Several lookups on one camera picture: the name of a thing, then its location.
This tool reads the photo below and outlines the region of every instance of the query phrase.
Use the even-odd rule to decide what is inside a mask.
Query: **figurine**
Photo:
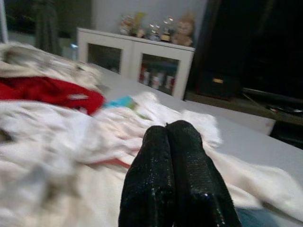
[[[172,17],[167,17],[163,22],[164,22],[164,29],[163,29],[163,34],[161,35],[161,41],[170,42],[174,19]]]
[[[150,33],[150,40],[153,41],[160,41],[160,35],[159,35],[159,28],[160,26],[157,23],[150,24],[151,27],[151,33]]]
[[[137,32],[138,38],[145,38],[145,30],[143,28],[140,28]]]
[[[141,23],[143,18],[145,17],[145,13],[143,12],[137,12],[134,16],[134,25],[133,25],[133,29],[132,29],[132,35],[133,36],[137,36],[139,33],[139,30],[141,28]]]
[[[193,13],[185,14],[178,23],[177,32],[172,37],[172,43],[183,46],[191,46],[193,44],[191,35],[194,28],[195,20]]]
[[[122,16],[120,33],[123,35],[130,35],[134,26],[134,18],[130,15]]]

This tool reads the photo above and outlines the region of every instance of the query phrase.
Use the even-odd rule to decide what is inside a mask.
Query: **red garment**
[[[7,99],[35,100],[86,109],[89,115],[105,101],[96,91],[49,77],[0,78],[0,100]]]

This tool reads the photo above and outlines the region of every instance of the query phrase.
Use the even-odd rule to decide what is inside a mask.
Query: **stuffed animal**
[[[178,22],[177,32],[172,37],[172,43],[191,46],[193,40],[191,38],[195,28],[195,19],[193,13],[186,13]]]

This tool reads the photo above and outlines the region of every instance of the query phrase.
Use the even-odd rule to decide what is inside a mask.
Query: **white cabinet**
[[[93,32],[87,29],[78,30],[79,61],[94,63],[127,76],[133,42]]]
[[[195,49],[78,28],[79,60],[183,99]]]

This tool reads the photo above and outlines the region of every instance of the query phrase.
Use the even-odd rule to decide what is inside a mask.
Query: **curtain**
[[[54,0],[36,0],[36,47],[60,55],[58,18]]]

